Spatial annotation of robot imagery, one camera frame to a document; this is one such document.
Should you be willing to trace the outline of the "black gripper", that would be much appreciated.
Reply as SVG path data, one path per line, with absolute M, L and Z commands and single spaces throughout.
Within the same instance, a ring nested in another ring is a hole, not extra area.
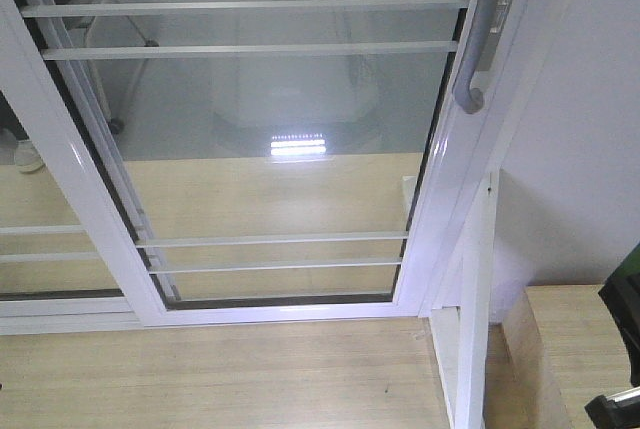
M 596 428 L 639 427 L 639 246 L 607 278 L 599 296 L 625 345 L 631 389 L 592 399 L 585 411 Z

